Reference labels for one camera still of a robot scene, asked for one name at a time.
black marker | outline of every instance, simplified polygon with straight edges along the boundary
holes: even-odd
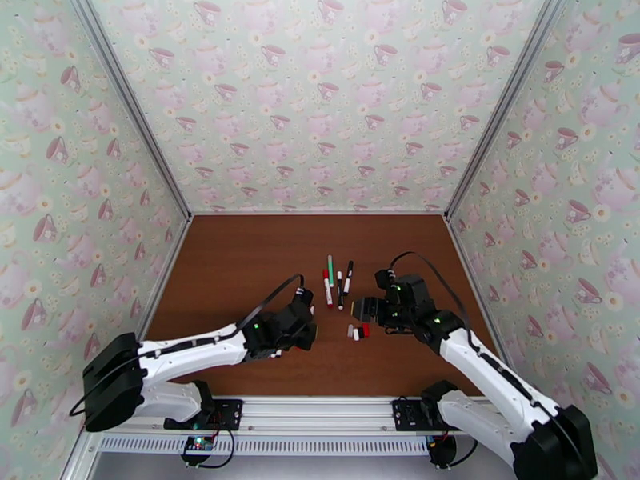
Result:
[[[345,297],[342,294],[342,271],[338,271],[338,309],[342,311],[345,307]]]
[[[354,273],[354,261],[349,261],[349,265],[346,268],[345,290],[342,292],[345,296],[349,295],[349,288],[351,287],[351,276]]]

red marker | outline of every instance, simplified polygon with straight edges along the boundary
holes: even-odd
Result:
[[[324,277],[324,282],[325,282],[326,307],[333,308],[334,307],[334,300],[331,298],[331,287],[329,286],[329,271],[328,271],[328,269],[324,269],[322,271],[322,276]]]

wooden table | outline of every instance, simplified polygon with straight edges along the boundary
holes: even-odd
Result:
[[[223,366],[185,376],[206,380],[214,394],[415,395],[441,379],[477,394],[455,368],[410,336],[346,336],[352,299],[382,296],[374,272],[396,254],[416,250],[430,259],[465,303],[475,333],[494,349],[470,285],[439,216],[282,215],[197,217],[170,277],[148,339],[168,339],[216,330],[249,313],[280,282],[299,272],[315,293],[318,338],[311,352],[292,350],[280,359]],[[322,287],[326,256],[334,269],[355,262],[345,310],[329,310]],[[456,311],[452,299],[416,257],[395,267],[418,273],[441,309]],[[271,305],[287,304],[295,285]]]

marker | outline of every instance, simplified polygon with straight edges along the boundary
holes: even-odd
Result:
[[[338,271],[338,309],[342,311],[345,307],[345,297],[342,294],[342,271]]]
[[[331,299],[331,288],[329,286],[329,271],[327,269],[324,269],[322,271],[322,276],[324,277],[324,282],[325,282],[326,307],[333,308],[334,300]]]
[[[329,254],[326,258],[329,263],[329,286],[334,286],[334,257]]]
[[[345,290],[342,292],[345,296],[349,295],[349,288],[351,287],[351,276],[354,273],[354,261],[349,261],[349,265],[346,268],[346,280]]]

floral wallpaper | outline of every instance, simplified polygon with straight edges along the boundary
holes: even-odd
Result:
[[[0,478],[58,478],[81,373],[181,216],[66,0],[0,0]]]
[[[454,225],[517,370],[640,478],[640,0],[569,0]]]
[[[93,0],[195,211],[443,211],[543,0]]]

